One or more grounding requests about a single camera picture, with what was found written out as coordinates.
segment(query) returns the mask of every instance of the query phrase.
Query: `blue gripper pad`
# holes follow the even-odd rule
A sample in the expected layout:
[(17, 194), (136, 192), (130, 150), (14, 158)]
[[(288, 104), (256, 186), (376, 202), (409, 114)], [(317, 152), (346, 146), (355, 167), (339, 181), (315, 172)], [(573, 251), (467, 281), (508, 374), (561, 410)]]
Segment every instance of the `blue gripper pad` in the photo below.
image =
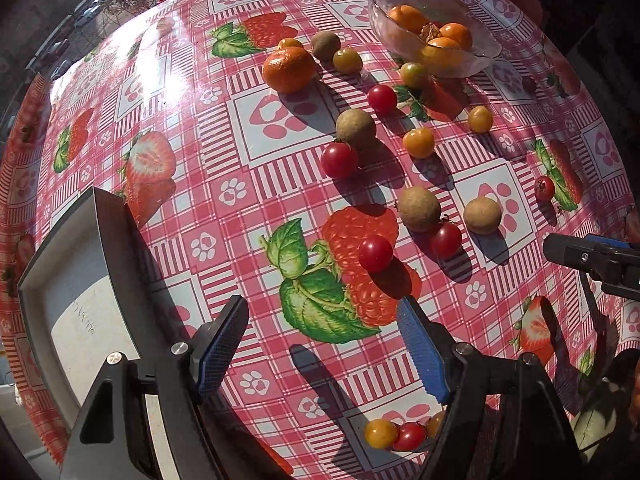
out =
[(233, 304), (230, 301), (211, 323), (209, 333), (212, 341), (200, 358), (196, 382), (202, 398), (219, 389), (248, 323), (249, 309), (244, 298)]
[(409, 351), (422, 386), (440, 404), (448, 404), (452, 395), (445, 378), (445, 367), (436, 346), (406, 298), (398, 303), (396, 322)]

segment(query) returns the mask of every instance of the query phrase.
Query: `screw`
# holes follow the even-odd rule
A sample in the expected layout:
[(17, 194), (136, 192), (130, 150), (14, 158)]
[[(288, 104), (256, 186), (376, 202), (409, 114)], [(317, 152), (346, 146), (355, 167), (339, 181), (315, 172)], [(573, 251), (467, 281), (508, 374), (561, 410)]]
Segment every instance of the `screw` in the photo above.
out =
[(120, 361), (122, 361), (122, 354), (120, 352), (111, 352), (109, 355), (107, 355), (107, 362), (110, 365), (114, 365), (116, 363), (119, 363)]
[(538, 356), (531, 352), (526, 352), (522, 354), (522, 360), (524, 361), (524, 364), (533, 366), (538, 363)]
[(171, 353), (173, 355), (181, 355), (181, 354), (184, 354), (188, 349), (189, 349), (189, 345), (181, 341), (179, 343), (174, 343), (174, 345), (171, 347)]
[(473, 346), (470, 343), (466, 343), (464, 341), (460, 341), (453, 345), (453, 349), (458, 352), (460, 355), (469, 355), (474, 351)]

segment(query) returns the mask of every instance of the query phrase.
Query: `pink checkered tablecloth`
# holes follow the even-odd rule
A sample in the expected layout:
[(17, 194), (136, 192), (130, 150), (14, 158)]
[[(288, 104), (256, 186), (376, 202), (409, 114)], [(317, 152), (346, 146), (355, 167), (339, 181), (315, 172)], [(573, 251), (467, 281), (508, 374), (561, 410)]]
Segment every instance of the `pink checkered tablecloth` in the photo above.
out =
[[(0, 170), (0, 329), (26, 409), (57, 460), (66, 434), (35, 367), (15, 282), (24, 270), (20, 250), (39, 245), (88, 186), (126, 196), (155, 260), (144, 272), (158, 316), (177, 340), (214, 319), (232, 294), (247, 298), (249, 327), (222, 386), (225, 402), (214, 408), (232, 410), (297, 478), (411, 476), (425, 452), (373, 450), (363, 442), (363, 424), (423, 420), (440, 409), (423, 390), (396, 324), (360, 320), (380, 314), (368, 306), (394, 307), (385, 285), (328, 270), (336, 269), (327, 247), (339, 252), (332, 240), (340, 236), (355, 244), (356, 225), (395, 237), (406, 264), (401, 277), (456, 338), (514, 357), (523, 306), (544, 295), (566, 348), (550, 358), (549, 373), (560, 373), (562, 363), (588, 372), (595, 332), (577, 273), (546, 263), (542, 240), (549, 232), (623, 236), (632, 205), (625, 171), (593, 99), (531, 20), (508, 0), (461, 1), (503, 46), (491, 67), (464, 83), (470, 106), (493, 112), (491, 132), (468, 134), (470, 106), (455, 121), (428, 121), (440, 161), (417, 161), (395, 133), (402, 123), (376, 119), (384, 155), (338, 186), (319, 167), (335, 118), (349, 107), (373, 113), (363, 92), (372, 78), (399, 82), (371, 31), (367, 0), (167, 0), (53, 85), (36, 80)], [(318, 30), (335, 31), (362, 56), (364, 75), (326, 69), (323, 85), (282, 103), (260, 67), (281, 34), (293, 36), (290, 28), (305, 46)], [(527, 77), (537, 83), (534, 93), (522, 87)], [(34, 119), (49, 113), (49, 104), (48, 123)], [(534, 181), (546, 171), (536, 140), (549, 150), (558, 141), (567, 147), (575, 210), (558, 214), (536, 203)], [(144, 156), (155, 156), (156, 165), (144, 178), (132, 176), (129, 158)], [(459, 256), (432, 260), (399, 223), (392, 205), (410, 185), (431, 189), (462, 229)], [(472, 238), (462, 223), (463, 205), (477, 196), (503, 208), (500, 244)], [(354, 207), (363, 204), (379, 205)], [(374, 208), (380, 216), (372, 222)], [(295, 248), (288, 267), (268, 256), (278, 240), (279, 248)], [(640, 308), (623, 306), (597, 283), (592, 289), (618, 330), (615, 343), (636, 344)], [(304, 308), (318, 319), (303, 319)], [(332, 379), (312, 388), (294, 365), (293, 345), (315, 353)], [(559, 386), (568, 398), (577, 384)]]

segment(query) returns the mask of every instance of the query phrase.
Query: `kiwi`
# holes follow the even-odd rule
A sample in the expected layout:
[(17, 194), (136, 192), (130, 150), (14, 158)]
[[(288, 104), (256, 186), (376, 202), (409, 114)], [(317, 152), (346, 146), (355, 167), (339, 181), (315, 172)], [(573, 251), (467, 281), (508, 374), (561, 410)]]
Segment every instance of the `kiwi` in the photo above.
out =
[(423, 233), (440, 221), (442, 209), (436, 196), (422, 186), (403, 189), (398, 197), (402, 223), (411, 231)]
[(364, 150), (376, 140), (376, 122), (364, 110), (350, 108), (335, 121), (335, 136), (356, 150)]
[(462, 213), (466, 228), (478, 235), (490, 235), (502, 220), (502, 211), (495, 200), (485, 196), (473, 199)]
[(311, 54), (320, 61), (331, 61), (340, 50), (340, 38), (333, 32), (318, 32), (311, 38)]

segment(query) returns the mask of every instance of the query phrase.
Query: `glass bowl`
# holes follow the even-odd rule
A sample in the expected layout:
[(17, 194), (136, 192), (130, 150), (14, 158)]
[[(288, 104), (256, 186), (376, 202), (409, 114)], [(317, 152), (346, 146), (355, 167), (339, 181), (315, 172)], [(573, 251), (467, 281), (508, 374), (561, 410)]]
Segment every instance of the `glass bowl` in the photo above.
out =
[[(386, 15), (393, 7), (410, 5), (430, 22), (462, 23), (474, 43), (471, 52), (427, 45), (420, 37), (400, 27)], [(371, 28), (380, 42), (405, 61), (422, 63), (436, 77), (469, 77), (487, 68), (502, 47), (489, 30), (456, 0), (369, 0)]]

